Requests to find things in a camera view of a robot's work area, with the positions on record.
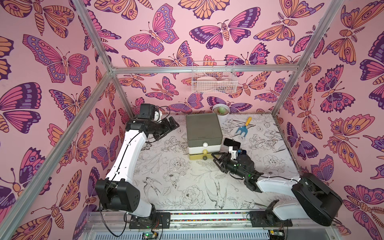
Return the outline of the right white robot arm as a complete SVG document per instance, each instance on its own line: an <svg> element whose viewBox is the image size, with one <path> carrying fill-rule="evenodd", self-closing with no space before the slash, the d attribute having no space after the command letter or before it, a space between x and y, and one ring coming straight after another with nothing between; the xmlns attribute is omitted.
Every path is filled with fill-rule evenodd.
<svg viewBox="0 0 384 240"><path fill-rule="evenodd" d="M242 180L250 191L292 197L285 202L273 200L264 211L251 211L253 227L291 227L293 220L312 220L329 227L342 205L341 197L311 173L293 178L267 177L256 171L248 155L233 158L229 153L216 153L212 157L221 172Z"/></svg>

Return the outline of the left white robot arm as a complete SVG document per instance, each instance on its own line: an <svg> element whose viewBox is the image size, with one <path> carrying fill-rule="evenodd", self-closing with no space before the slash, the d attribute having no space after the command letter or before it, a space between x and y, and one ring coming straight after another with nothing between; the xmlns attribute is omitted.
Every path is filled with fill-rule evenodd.
<svg viewBox="0 0 384 240"><path fill-rule="evenodd" d="M162 114L157 106L142 104L139 114L127 122L115 164L106 178L98 180L95 185L102 209L124 211L139 218L149 218L154 214L153 205L141 197L133 177L147 138L152 136L155 141L160 140L180 126L174 118L163 118Z"/></svg>

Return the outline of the green drawer cabinet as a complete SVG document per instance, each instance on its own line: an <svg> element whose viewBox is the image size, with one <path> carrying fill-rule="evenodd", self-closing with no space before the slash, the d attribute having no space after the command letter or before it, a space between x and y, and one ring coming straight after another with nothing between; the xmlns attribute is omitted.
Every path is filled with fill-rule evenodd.
<svg viewBox="0 0 384 240"><path fill-rule="evenodd" d="M187 115L186 128L190 160L207 160L220 152L223 134L216 114Z"/></svg>

